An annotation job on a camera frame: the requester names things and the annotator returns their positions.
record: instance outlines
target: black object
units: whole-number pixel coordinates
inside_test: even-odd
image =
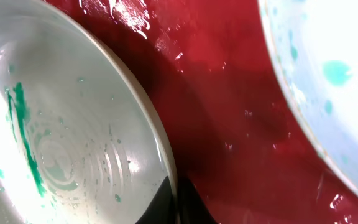
[[[179,180],[178,210],[181,224],[217,224],[191,181]],[[164,178],[147,210],[136,224],[174,224],[176,208],[168,177]]]

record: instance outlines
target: wet red surface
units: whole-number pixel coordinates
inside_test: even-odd
[[[48,0],[118,54],[218,223],[358,223],[287,108],[256,0]]]

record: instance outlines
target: bowl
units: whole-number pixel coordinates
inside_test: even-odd
[[[320,158],[358,195],[358,1],[258,2],[290,109]]]
[[[135,223],[167,135],[122,61],[42,1],[0,0],[0,223]]]

